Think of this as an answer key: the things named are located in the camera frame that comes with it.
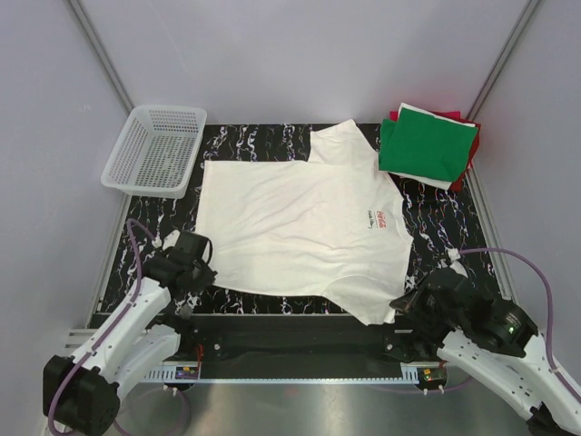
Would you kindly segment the white t shirt red print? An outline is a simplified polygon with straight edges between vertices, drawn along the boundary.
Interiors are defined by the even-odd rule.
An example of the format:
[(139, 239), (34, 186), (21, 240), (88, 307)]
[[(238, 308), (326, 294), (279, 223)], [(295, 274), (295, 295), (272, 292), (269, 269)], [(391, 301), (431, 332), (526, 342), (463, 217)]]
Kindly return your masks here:
[(393, 322), (413, 239), (378, 159), (349, 120), (313, 132), (305, 161), (207, 162), (195, 230), (212, 241), (216, 284)]

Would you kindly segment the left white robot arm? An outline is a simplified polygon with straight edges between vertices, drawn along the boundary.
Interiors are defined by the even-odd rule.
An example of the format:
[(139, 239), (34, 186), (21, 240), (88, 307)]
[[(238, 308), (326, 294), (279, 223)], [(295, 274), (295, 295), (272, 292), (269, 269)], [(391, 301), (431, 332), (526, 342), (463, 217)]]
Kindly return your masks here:
[(213, 285), (212, 255), (209, 238), (179, 232), (173, 245), (136, 262), (131, 290), (89, 339), (47, 362), (43, 414), (53, 435), (105, 434), (152, 368), (168, 358), (202, 358), (192, 322), (165, 310), (179, 294)]

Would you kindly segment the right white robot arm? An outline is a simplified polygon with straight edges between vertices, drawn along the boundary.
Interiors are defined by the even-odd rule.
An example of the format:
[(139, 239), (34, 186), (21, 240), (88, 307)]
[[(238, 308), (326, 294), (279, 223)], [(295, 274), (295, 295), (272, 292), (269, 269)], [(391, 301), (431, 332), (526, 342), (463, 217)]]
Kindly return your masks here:
[(516, 411), (533, 435), (580, 432), (580, 387), (552, 368), (545, 338), (515, 303), (477, 292), (452, 268), (434, 271), (390, 304), (412, 332), (388, 354), (459, 367)]

